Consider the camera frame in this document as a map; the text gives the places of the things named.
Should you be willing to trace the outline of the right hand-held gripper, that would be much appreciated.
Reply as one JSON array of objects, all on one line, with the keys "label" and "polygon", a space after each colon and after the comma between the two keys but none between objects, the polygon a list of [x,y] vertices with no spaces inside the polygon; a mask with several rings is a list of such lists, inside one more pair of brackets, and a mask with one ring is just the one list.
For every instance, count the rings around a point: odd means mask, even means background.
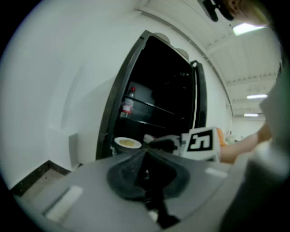
[{"label": "right hand-held gripper", "polygon": [[190,160],[221,160],[220,141],[215,127],[194,128],[181,135],[165,135],[159,138],[145,134],[144,142],[149,143],[152,149]]}]

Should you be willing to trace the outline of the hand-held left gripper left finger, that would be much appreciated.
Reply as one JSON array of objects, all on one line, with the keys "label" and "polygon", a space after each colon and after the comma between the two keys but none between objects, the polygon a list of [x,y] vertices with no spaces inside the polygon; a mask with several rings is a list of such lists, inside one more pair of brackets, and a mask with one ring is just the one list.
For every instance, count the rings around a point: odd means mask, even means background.
[{"label": "hand-held left gripper left finger", "polygon": [[15,197],[42,232],[159,232],[145,206],[123,200],[107,183],[107,172],[130,155],[83,165],[28,202]]}]

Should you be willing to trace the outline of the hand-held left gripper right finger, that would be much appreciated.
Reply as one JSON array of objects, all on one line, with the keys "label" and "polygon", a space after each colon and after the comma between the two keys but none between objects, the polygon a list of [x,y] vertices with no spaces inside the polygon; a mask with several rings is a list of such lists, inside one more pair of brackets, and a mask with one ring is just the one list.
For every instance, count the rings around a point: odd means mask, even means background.
[{"label": "hand-held left gripper right finger", "polygon": [[147,222],[150,227],[190,219],[218,190],[229,166],[147,152]]}]

